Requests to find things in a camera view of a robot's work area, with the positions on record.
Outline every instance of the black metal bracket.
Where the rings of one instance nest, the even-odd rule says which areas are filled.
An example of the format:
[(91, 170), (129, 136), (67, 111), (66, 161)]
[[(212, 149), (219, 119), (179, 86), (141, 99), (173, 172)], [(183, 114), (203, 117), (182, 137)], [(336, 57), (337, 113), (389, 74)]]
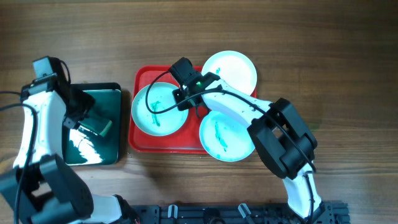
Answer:
[[(182, 57), (180, 60), (175, 62), (170, 68), (169, 72), (173, 78), (176, 79), (180, 88), (173, 91), (174, 100), (176, 103), (183, 101), (184, 99), (192, 96), (196, 93), (201, 93), (206, 88), (220, 77), (214, 73), (208, 72), (202, 75), (200, 72), (195, 71), (189, 59)], [(203, 100), (201, 96), (192, 98), (190, 101), (186, 101), (178, 106), (178, 110), (183, 111), (195, 106), (202, 105)]]
[[(13, 210), (21, 170), (13, 169), (0, 176), (0, 192)], [(25, 178), (19, 209), (22, 223), (69, 223), (90, 217), (94, 210), (87, 185), (56, 154), (30, 165)], [(34, 195), (39, 183), (44, 182), (51, 191)]]
[[(238, 206), (178, 206), (177, 218), (169, 218), (168, 207), (157, 205), (132, 206), (141, 217), (141, 224), (203, 224), (206, 209), (218, 210), (219, 218), (227, 224), (247, 224), (247, 217), (243, 218)], [(270, 203), (260, 206), (248, 206), (250, 217), (255, 224), (303, 224), (295, 216), (286, 203)], [(346, 203), (324, 202), (319, 211), (319, 217), (314, 219), (315, 224), (350, 224), (349, 210)], [(132, 223), (129, 220), (120, 220), (117, 223)]]
[(141, 223), (141, 218), (136, 212), (136, 209), (132, 208), (120, 195), (113, 196), (116, 197), (119, 202), (122, 211), (122, 220), (130, 220), (132, 223)]
[[(280, 126), (285, 125), (287, 134), (311, 161), (314, 160), (313, 150), (317, 147), (317, 140), (294, 106), (283, 98), (269, 106), (267, 115)], [(275, 124), (264, 115), (252, 120), (248, 132), (266, 167), (281, 179), (288, 177), (293, 180), (306, 160), (287, 136), (283, 134), (277, 138), (272, 132), (274, 128)]]
[(55, 57), (43, 57), (33, 61), (36, 79), (21, 90), (21, 101), (43, 92), (56, 91), (67, 106), (63, 125), (68, 129), (77, 129), (79, 121), (86, 118), (95, 100), (92, 96), (71, 86), (62, 69), (61, 60)]

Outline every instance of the dark green tray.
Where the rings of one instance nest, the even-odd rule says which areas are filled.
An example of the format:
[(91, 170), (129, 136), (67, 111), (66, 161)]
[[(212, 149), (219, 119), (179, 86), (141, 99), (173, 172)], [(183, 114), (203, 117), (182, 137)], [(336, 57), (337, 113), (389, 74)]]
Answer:
[(119, 160), (121, 88), (117, 83), (73, 84), (95, 99), (91, 110), (113, 124), (105, 137), (78, 129), (62, 130), (63, 160), (70, 166), (114, 164)]

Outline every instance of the table surface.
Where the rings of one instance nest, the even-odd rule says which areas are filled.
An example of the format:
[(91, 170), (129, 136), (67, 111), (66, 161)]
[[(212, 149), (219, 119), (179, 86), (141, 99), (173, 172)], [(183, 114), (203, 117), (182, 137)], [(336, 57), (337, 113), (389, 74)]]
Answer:
[[(94, 194), (131, 205), (286, 202), (258, 158), (141, 154), (127, 143), (134, 74), (184, 56), (247, 55), (260, 99), (290, 100), (318, 139), (317, 190), (349, 204), (352, 223), (398, 222), (398, 13), (381, 1), (133, 1), (0, 5), (0, 90), (34, 78), (31, 61), (67, 62), (73, 83), (123, 88), (122, 158), (74, 167)], [(16, 102), (1, 96), (1, 104)], [(21, 109), (0, 113), (0, 172), (19, 151)], [(12, 210), (0, 199), (0, 223)]]

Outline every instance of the red tray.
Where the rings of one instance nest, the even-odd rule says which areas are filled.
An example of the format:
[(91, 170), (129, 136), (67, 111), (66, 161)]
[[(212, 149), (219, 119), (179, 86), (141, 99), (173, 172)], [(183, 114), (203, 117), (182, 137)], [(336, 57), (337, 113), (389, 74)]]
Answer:
[[(149, 85), (157, 76), (169, 68), (170, 65), (147, 65), (138, 70), (132, 98), (134, 99), (139, 90)], [(202, 67), (195, 66), (194, 68), (197, 71), (201, 71)], [(178, 86), (171, 74), (164, 75), (158, 82), (168, 82)], [(256, 97), (256, 93), (256, 90), (254, 90), (252, 96)], [(191, 108), (187, 120), (178, 131), (168, 136), (156, 137), (141, 131), (130, 115), (129, 144), (139, 152), (207, 154), (199, 139), (201, 121), (202, 118), (197, 118), (195, 109)]]

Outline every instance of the green object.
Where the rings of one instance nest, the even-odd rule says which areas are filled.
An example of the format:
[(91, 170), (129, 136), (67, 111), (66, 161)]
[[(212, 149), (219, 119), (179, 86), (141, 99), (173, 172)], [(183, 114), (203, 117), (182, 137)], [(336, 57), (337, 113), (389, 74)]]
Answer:
[(105, 137), (112, 126), (112, 121), (99, 116), (95, 110), (88, 112), (89, 117), (80, 121), (80, 126), (94, 134)]
[(224, 147), (224, 152), (226, 152), (226, 148), (228, 148), (227, 144), (225, 143), (224, 139), (221, 138), (221, 133), (220, 133), (220, 129), (218, 128), (218, 122), (216, 121), (216, 138), (218, 140), (218, 142)]
[[(152, 111), (157, 111), (157, 105), (160, 103), (160, 101), (156, 101), (155, 103), (151, 103), (150, 107), (152, 107)], [(158, 127), (160, 127), (160, 122), (159, 119), (157, 119), (157, 114), (152, 114), (152, 120), (154, 121), (154, 124), (156, 124)]]
[[(112, 85), (118, 88), (105, 89)], [(63, 129), (63, 159), (70, 166), (114, 164), (119, 159), (120, 148), (120, 86), (117, 83), (78, 86), (94, 97), (95, 104), (89, 111), (91, 119), (84, 119), (78, 129)]]
[(308, 124), (308, 128), (311, 131), (317, 131), (319, 129), (319, 124), (317, 124), (317, 123), (309, 123)]

